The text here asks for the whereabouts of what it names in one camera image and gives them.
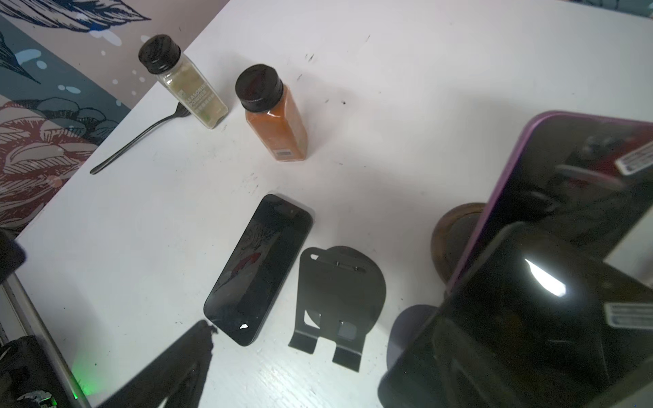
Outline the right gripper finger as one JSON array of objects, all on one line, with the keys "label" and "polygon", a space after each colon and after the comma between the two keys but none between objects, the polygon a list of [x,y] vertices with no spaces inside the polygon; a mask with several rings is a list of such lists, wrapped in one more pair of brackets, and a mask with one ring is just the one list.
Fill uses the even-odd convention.
[{"label": "right gripper finger", "polygon": [[102,407],[197,407],[217,329],[198,321]]}]

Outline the black phone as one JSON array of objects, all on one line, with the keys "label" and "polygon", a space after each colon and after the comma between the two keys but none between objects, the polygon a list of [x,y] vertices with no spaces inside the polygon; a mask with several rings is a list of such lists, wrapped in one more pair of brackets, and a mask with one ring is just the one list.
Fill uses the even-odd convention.
[{"label": "black phone", "polygon": [[379,384],[385,407],[652,404],[652,290],[537,227],[500,231]]},{"label": "black phone", "polygon": [[256,340],[313,224],[308,211],[278,195],[258,204],[203,306],[239,346]]}]

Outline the black folding phone stand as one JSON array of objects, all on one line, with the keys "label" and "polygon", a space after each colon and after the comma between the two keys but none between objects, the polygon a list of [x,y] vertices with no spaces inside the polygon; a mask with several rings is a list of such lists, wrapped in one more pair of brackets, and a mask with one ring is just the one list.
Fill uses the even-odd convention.
[{"label": "black folding phone stand", "polygon": [[348,246],[308,248],[299,259],[289,346],[311,355],[319,339],[333,341],[333,363],[358,372],[366,336],[376,325],[385,298],[383,272],[367,255]]}]

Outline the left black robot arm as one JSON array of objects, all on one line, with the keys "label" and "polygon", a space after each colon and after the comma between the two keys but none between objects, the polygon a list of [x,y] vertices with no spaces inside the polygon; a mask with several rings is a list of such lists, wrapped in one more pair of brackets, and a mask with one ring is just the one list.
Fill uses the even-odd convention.
[{"label": "left black robot arm", "polygon": [[1,406],[68,406],[66,392],[34,336],[1,347]]}]

